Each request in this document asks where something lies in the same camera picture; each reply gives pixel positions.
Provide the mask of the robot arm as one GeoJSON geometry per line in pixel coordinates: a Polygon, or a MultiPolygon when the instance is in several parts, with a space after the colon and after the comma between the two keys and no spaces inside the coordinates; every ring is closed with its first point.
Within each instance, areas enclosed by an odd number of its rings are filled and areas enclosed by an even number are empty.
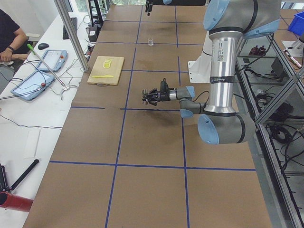
{"type": "Polygon", "coordinates": [[[255,132],[255,123],[232,106],[237,43],[240,38],[259,38],[279,27],[279,0],[206,1],[204,29],[212,42],[209,100],[193,101],[192,86],[170,88],[161,81],[159,89],[143,90],[142,100],[151,105],[178,100],[183,118],[198,114],[198,132],[208,144],[242,143],[255,132]]]}

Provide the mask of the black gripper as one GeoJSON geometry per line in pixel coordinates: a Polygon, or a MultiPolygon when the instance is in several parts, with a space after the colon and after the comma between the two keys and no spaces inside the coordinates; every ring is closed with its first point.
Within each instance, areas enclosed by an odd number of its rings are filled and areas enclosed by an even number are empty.
{"type": "Polygon", "coordinates": [[[147,0],[145,3],[145,12],[149,16],[152,11],[152,0],[147,0]]]}
{"type": "Polygon", "coordinates": [[[162,93],[161,91],[157,90],[157,88],[154,88],[153,90],[149,91],[147,98],[149,104],[156,106],[159,102],[170,100],[170,90],[167,93],[162,93]]]}

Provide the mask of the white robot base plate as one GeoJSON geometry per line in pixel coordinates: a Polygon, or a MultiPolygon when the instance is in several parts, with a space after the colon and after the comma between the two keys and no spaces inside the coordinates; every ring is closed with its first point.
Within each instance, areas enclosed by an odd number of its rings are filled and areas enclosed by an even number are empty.
{"type": "Polygon", "coordinates": [[[207,33],[201,55],[196,61],[188,62],[191,83],[209,83],[211,74],[211,52],[212,41],[209,38],[209,33],[207,33]]]}

